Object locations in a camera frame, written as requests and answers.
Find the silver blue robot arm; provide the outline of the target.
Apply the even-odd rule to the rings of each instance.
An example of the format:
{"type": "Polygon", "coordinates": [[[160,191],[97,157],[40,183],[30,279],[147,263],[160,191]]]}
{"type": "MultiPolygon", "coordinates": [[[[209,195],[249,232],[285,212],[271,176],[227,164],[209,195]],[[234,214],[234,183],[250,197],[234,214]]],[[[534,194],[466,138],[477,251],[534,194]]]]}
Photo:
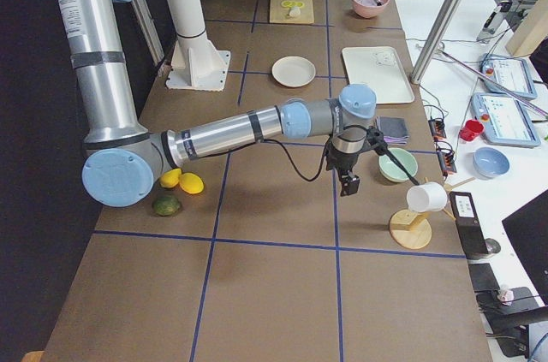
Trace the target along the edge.
{"type": "Polygon", "coordinates": [[[358,156],[383,150],[383,135],[371,125],[376,97],[362,84],[345,86],[337,98],[295,99],[181,132],[151,134],[136,115],[113,0],[57,1],[89,125],[82,181],[104,205],[133,205],[169,169],[280,134],[324,135],[320,165],[335,170],[342,195],[351,195],[359,186],[353,172],[358,156]]]}

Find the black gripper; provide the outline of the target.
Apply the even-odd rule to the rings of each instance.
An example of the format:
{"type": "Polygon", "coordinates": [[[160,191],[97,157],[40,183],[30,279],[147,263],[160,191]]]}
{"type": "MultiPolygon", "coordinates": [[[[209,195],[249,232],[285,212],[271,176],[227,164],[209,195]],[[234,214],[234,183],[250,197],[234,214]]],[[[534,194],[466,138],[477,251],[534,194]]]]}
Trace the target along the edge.
{"type": "Polygon", "coordinates": [[[353,173],[365,143],[365,134],[341,133],[332,135],[326,144],[326,170],[335,170],[341,183],[341,196],[356,194],[360,186],[360,177],[353,173]]]}

